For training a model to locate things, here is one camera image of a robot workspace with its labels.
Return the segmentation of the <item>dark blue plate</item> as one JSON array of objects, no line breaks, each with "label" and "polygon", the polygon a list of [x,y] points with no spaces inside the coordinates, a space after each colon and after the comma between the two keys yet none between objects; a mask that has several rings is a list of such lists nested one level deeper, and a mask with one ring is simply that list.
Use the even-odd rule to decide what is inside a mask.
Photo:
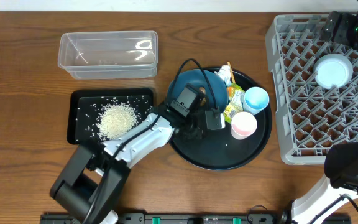
[{"label": "dark blue plate", "polygon": [[[226,85],[215,73],[207,70],[204,70],[204,72],[209,80],[212,91],[214,93],[216,106],[219,108],[220,112],[222,113],[225,110],[227,104],[229,103],[229,97],[226,90]],[[183,91],[187,83],[190,83],[191,85],[197,88],[203,87],[205,89],[206,96],[209,103],[207,108],[212,108],[214,106],[211,90],[208,84],[206,83],[206,80],[200,69],[188,70],[179,74],[179,77],[177,79],[177,82],[175,83],[174,89],[171,94],[169,94],[169,92],[172,89],[173,82],[171,82],[171,84],[168,87],[168,91],[167,91],[168,101],[171,102],[173,99],[176,99]]]}]

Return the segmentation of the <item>pink cup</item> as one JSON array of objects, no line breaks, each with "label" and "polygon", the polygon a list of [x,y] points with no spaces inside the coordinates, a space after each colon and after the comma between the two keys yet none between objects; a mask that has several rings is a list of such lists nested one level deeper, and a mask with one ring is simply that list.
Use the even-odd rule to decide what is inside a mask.
[{"label": "pink cup", "polygon": [[249,112],[239,112],[231,120],[232,137],[238,140],[245,139],[254,134],[257,129],[257,120]]}]

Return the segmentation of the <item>green yellow snack wrapper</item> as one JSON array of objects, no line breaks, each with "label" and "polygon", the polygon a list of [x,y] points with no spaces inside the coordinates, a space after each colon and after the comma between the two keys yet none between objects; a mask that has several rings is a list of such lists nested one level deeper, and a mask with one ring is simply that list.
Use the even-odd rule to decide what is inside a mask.
[{"label": "green yellow snack wrapper", "polygon": [[245,91],[237,84],[227,87],[229,103],[226,106],[223,116],[225,122],[231,123],[235,114],[243,111],[242,102],[244,101]]}]

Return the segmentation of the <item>white tissue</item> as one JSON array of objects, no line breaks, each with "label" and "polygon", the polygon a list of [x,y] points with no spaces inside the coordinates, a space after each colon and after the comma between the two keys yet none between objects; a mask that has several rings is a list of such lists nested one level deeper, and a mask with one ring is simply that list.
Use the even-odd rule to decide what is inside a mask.
[{"label": "white tissue", "polygon": [[229,65],[223,65],[218,72],[215,72],[215,74],[224,82],[227,87],[232,85]]}]

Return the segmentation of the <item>brown food lump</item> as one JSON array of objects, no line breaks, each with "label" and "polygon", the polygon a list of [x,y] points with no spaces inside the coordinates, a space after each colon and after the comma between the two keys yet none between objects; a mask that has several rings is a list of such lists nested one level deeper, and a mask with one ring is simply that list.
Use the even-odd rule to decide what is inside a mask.
[{"label": "brown food lump", "polygon": [[206,94],[206,90],[203,87],[200,87],[199,90],[205,95]]}]

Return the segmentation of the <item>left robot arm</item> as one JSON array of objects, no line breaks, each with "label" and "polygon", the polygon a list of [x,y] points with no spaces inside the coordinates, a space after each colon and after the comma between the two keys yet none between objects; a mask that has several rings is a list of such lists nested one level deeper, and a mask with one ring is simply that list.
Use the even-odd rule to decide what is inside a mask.
[{"label": "left robot arm", "polygon": [[202,105],[200,96],[179,96],[152,108],[123,136],[78,145],[50,189],[50,196],[80,223],[117,223],[113,210],[133,166],[174,136],[201,139],[224,128],[219,106]]}]

